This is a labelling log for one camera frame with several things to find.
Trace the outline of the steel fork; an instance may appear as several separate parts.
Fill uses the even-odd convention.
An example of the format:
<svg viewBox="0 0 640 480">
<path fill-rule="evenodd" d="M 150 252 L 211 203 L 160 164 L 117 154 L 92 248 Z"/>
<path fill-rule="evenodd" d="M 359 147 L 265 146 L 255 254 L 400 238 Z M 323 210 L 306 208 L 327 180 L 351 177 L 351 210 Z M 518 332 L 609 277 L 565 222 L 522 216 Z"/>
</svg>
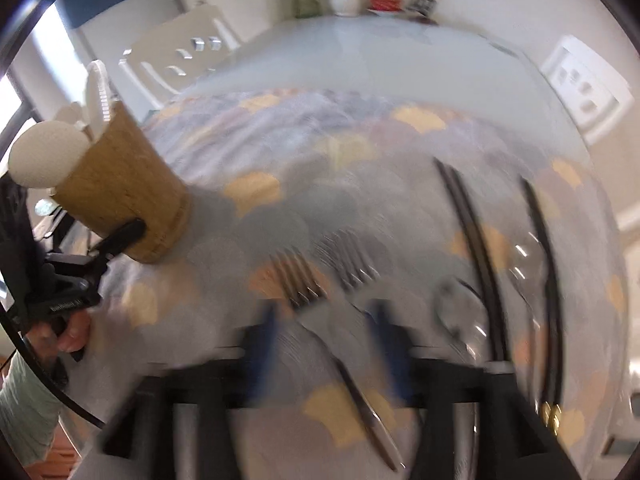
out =
<svg viewBox="0 0 640 480">
<path fill-rule="evenodd" d="M 360 239 L 351 230 L 339 230 L 322 237 L 316 245 L 316 253 L 333 272 L 345 294 L 356 292 L 380 278 Z"/>
<path fill-rule="evenodd" d="M 349 367 L 360 368 L 372 358 L 363 320 L 347 304 L 330 278 L 324 278 L 298 249 L 285 249 L 270 257 L 274 276 L 295 321 L 311 334 L 347 391 L 350 407 L 376 454 L 390 470 L 406 468 L 398 445 L 372 406 Z"/>
</svg>

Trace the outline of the steel spoon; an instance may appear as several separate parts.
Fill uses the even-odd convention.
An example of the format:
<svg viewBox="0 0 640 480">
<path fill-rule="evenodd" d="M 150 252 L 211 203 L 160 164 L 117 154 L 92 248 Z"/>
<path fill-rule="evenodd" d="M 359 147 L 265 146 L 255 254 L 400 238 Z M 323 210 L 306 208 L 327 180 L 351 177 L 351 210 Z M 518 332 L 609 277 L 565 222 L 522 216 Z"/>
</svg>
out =
<svg viewBox="0 0 640 480">
<path fill-rule="evenodd" d="M 516 240 L 509 254 L 510 279 L 516 292 L 525 302 L 529 316 L 537 319 L 538 299 L 542 294 L 546 264 L 544 251 L 533 232 L 527 232 Z"/>
<path fill-rule="evenodd" d="M 458 278 L 445 278 L 435 290 L 433 307 L 438 325 L 464 358 L 489 356 L 488 318 L 480 296 Z"/>
</svg>

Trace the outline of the white rice paddle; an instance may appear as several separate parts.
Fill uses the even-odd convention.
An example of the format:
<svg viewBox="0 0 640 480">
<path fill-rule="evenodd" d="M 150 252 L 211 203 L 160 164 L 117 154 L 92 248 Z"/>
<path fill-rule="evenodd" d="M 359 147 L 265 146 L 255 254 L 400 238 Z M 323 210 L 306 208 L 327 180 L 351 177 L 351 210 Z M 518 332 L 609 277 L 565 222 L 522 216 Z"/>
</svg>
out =
<svg viewBox="0 0 640 480">
<path fill-rule="evenodd" d="M 90 138 L 67 122 L 38 122 L 12 145 L 9 175 L 25 188 L 55 188 L 90 146 Z"/>
<path fill-rule="evenodd" d="M 105 64 L 94 60 L 87 65 L 86 111 L 92 140 L 98 142 L 112 120 L 112 90 Z"/>
</svg>

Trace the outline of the patterned grey placemat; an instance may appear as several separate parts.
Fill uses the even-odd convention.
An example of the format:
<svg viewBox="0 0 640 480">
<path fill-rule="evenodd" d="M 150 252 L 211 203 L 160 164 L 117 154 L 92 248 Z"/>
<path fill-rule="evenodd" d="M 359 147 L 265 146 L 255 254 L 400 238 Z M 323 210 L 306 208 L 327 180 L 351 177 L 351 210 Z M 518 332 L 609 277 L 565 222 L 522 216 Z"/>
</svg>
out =
<svg viewBox="0 0 640 480">
<path fill-rule="evenodd" d="M 61 197 L 131 218 L 67 393 L 79 479 L 580 479 L 625 263 L 576 136 L 332 90 L 116 110 Z"/>
</svg>

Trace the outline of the white chair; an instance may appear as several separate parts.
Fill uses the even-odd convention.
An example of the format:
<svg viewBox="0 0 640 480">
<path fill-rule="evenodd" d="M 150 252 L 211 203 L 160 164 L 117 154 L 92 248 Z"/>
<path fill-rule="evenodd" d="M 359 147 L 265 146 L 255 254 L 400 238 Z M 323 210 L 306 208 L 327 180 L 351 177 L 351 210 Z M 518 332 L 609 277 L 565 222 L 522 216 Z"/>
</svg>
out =
<svg viewBox="0 0 640 480">
<path fill-rule="evenodd" d="M 152 110 L 160 110 L 239 47 L 218 8 L 204 4 L 146 32 L 122 52 L 119 67 Z"/>
<path fill-rule="evenodd" d="M 564 36 L 540 68 L 587 145 L 611 133 L 634 105 L 626 79 L 575 36 Z"/>
</svg>

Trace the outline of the black phone stand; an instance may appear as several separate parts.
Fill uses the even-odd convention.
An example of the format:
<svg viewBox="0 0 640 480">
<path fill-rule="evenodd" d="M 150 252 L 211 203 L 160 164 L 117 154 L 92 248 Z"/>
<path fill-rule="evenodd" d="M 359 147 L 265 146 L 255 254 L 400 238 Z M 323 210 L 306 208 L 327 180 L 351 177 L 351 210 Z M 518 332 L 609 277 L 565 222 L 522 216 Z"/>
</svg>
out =
<svg viewBox="0 0 640 480">
<path fill-rule="evenodd" d="M 433 18 L 436 6 L 436 0 L 409 0 L 405 5 L 405 11 L 409 14 L 411 21 L 437 26 L 437 22 Z"/>
</svg>

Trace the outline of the red lidded teacup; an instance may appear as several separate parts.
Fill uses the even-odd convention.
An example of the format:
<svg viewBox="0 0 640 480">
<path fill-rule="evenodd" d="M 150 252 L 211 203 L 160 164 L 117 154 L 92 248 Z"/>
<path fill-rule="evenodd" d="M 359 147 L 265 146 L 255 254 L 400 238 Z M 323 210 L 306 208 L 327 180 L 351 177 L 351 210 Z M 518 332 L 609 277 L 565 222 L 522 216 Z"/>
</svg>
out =
<svg viewBox="0 0 640 480">
<path fill-rule="evenodd" d="M 368 11 L 376 15 L 398 14 L 402 8 L 402 0 L 368 0 Z"/>
</svg>

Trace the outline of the window with dark frame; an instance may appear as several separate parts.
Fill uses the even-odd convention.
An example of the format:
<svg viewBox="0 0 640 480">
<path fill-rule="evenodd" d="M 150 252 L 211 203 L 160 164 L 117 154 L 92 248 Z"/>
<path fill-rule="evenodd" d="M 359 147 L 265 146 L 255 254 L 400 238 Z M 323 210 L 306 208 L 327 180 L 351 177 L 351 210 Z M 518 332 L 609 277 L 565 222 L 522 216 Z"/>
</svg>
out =
<svg viewBox="0 0 640 480">
<path fill-rule="evenodd" d="M 64 106 L 85 102 L 87 70 L 54 4 L 1 77 L 1 170 L 9 149 L 29 127 L 52 119 Z"/>
</svg>

